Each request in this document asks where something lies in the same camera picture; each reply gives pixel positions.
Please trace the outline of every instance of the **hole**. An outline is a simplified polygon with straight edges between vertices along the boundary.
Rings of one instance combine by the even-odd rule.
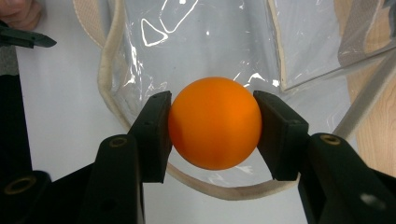
[[[102,212],[110,212],[117,207],[117,202],[114,199],[106,199],[100,204]]]
[[[320,136],[320,139],[323,142],[333,146],[338,146],[341,144],[341,140],[338,137],[330,134],[323,134]]]
[[[116,138],[113,138],[111,141],[110,141],[110,146],[111,147],[122,147],[123,145],[125,145],[126,143],[127,143],[128,141],[126,140],[126,138],[123,138],[123,137],[116,137]]]
[[[387,208],[387,205],[372,194],[363,193],[361,194],[361,200],[371,208],[382,211]]]
[[[11,183],[9,183],[5,187],[4,193],[7,195],[14,195],[14,194],[22,193],[22,192],[26,191],[27,189],[31,188],[35,184],[36,181],[37,181],[37,179],[33,175],[21,177],[19,179],[12,181]]]

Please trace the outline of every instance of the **table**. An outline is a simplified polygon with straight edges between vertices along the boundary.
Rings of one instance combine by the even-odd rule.
[[[36,32],[58,44],[17,49],[23,103],[35,170],[59,179],[94,161],[101,141],[125,133],[97,90],[100,49],[78,23],[72,1],[45,1]],[[296,187],[259,200],[226,202],[167,175],[145,184],[146,222],[306,223]]]

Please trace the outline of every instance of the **orange ball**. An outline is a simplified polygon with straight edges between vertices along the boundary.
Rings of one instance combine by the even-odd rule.
[[[206,77],[177,96],[168,128],[186,161],[207,170],[223,170],[244,161],[257,146],[262,115],[243,86],[225,77]]]

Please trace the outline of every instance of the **black clip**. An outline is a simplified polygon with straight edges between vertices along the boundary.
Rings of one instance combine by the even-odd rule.
[[[32,49],[34,46],[50,48],[55,44],[56,41],[46,35],[16,30],[8,27],[5,22],[0,21],[0,47],[15,45]]]

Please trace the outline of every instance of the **transparent plastic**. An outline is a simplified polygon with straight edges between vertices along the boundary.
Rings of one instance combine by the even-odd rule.
[[[268,3],[276,28],[283,90],[395,47],[392,1]]]
[[[393,43],[365,54],[363,63],[339,63],[343,39],[334,6],[333,1],[125,1],[127,20],[113,61],[112,96],[132,125],[151,95],[171,91],[175,98],[199,78],[228,77],[251,92],[280,96],[308,121],[309,133],[332,133],[353,102],[352,71],[378,64],[380,57],[366,58]],[[357,148],[354,139],[350,143]],[[272,178],[257,149],[223,171],[197,168],[174,149],[169,162],[222,187]]]

